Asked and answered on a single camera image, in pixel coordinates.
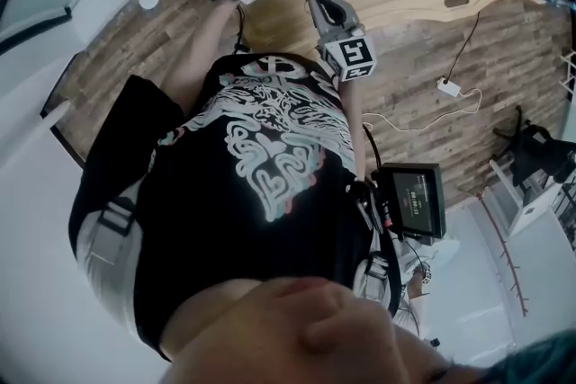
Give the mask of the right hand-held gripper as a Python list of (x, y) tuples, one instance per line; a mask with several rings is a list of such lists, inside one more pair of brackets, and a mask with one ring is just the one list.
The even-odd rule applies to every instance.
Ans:
[(369, 76), (376, 66), (374, 44), (345, 0), (308, 0), (319, 33), (317, 50), (341, 82)]

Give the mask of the person's right forearm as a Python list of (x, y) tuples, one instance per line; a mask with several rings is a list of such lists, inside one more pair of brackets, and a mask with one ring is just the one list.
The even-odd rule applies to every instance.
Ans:
[(343, 107), (343, 113), (350, 130), (350, 138), (355, 157), (356, 178), (365, 178), (365, 141), (362, 123), (361, 92), (355, 80), (341, 82), (338, 87), (339, 97)]

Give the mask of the person's left forearm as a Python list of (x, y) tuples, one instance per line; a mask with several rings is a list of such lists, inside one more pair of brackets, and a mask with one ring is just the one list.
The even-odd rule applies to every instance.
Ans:
[(197, 23), (160, 84), (162, 92), (177, 104), (184, 116), (194, 108), (212, 67), (222, 34), (236, 11), (236, 0), (216, 0)]

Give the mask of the white power strip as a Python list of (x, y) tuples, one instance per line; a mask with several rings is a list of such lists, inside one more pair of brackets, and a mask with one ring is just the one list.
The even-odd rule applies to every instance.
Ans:
[(461, 86), (446, 78), (440, 78), (437, 81), (436, 87), (441, 92), (452, 97), (458, 97), (461, 94)]

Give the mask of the black monitor screen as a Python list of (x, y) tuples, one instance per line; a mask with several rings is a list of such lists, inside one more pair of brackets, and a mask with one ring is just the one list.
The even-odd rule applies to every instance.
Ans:
[(439, 164), (385, 163), (371, 173), (388, 207), (391, 230), (412, 238), (441, 239), (446, 209)]

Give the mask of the black printed t-shirt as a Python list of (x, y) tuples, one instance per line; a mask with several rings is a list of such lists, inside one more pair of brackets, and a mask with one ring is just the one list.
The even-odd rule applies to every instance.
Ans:
[(95, 295), (168, 361), (167, 326), (204, 294), (228, 306), (283, 278), (353, 292), (373, 237), (338, 87), (292, 55), (214, 59), (188, 116), (149, 80), (123, 87), (69, 237)]

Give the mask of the black office chair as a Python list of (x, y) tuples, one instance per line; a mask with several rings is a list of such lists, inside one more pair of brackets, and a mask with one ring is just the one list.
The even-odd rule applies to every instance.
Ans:
[(555, 139), (546, 128), (524, 120), (520, 105), (516, 106), (516, 111), (517, 122), (512, 135), (500, 129), (492, 130), (494, 135), (505, 139), (508, 145), (490, 159), (497, 162), (504, 156), (513, 156), (510, 171), (515, 187), (537, 171), (543, 171), (556, 183), (565, 183), (576, 171), (576, 143)]

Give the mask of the white cabinet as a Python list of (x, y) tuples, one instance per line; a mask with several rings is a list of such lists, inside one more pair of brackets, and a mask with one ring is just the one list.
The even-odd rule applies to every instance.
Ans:
[(552, 207), (561, 192), (560, 183), (547, 179), (541, 186), (534, 176), (514, 186), (512, 175), (506, 174), (497, 162), (491, 160), (489, 165), (498, 181), (485, 187), (484, 197), (494, 209), (507, 237), (516, 235), (539, 219)]

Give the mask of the red-brown branched rod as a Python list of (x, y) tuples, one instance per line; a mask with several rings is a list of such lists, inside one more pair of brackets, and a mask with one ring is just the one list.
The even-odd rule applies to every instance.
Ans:
[(519, 283), (518, 274), (517, 274), (517, 269), (519, 269), (519, 266), (514, 265), (514, 262), (511, 258), (511, 254), (510, 254), (508, 246), (507, 246), (507, 241), (504, 239), (503, 235), (501, 234), (500, 228), (498, 227), (496, 220), (493, 218), (486, 201), (482, 197), (482, 194), (479, 192), (476, 194), (476, 197), (477, 197), (478, 201), (481, 203), (482, 207), (484, 208), (484, 211), (490, 220), (490, 223), (494, 229), (494, 232), (496, 233), (496, 235), (498, 237), (499, 244), (501, 246), (501, 255), (499, 258), (500, 259), (504, 258), (506, 260), (508, 271), (511, 274), (513, 284), (510, 287), (509, 291), (514, 290), (516, 292), (516, 297), (517, 297), (517, 300), (518, 300), (519, 305), (520, 305), (522, 317), (526, 318), (527, 314), (528, 314), (528, 309), (526, 307), (527, 298), (525, 298), (523, 296), (523, 293), (521, 290), (521, 285)]

